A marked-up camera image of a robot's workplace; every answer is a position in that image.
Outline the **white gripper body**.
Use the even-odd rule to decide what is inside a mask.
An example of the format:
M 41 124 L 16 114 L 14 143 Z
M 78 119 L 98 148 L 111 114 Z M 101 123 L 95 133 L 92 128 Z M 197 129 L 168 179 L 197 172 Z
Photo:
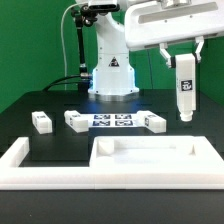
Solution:
M 171 8 L 148 1 L 130 6 L 125 14 L 125 40 L 131 51 L 222 35 L 224 0 L 191 0 Z

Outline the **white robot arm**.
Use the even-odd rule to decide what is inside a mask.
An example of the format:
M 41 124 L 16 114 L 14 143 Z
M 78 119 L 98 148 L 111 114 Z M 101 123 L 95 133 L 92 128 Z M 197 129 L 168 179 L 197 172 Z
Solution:
M 177 58 L 168 46 L 187 41 L 196 51 L 184 60 L 190 67 L 201 60 L 204 40 L 224 35 L 224 0 L 76 0 L 81 23 L 96 28 L 98 63 L 93 70 L 93 98 L 119 100 L 139 92 L 131 51 L 160 49 L 168 67 Z

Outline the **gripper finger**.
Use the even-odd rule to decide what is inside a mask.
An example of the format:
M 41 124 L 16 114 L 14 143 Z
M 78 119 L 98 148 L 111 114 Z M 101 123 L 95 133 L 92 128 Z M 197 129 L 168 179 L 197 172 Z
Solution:
M 196 62 L 200 63 L 201 62 L 201 51 L 204 46 L 204 37 L 203 36 L 199 36 L 199 37 L 195 38 L 195 46 L 196 46 L 196 49 L 195 49 L 194 55 L 196 58 Z
M 174 56 L 171 56 L 168 52 L 168 45 L 166 43 L 161 43 L 159 45 L 160 54 L 166 61 L 166 65 L 168 68 L 175 68 L 176 67 L 176 60 Z

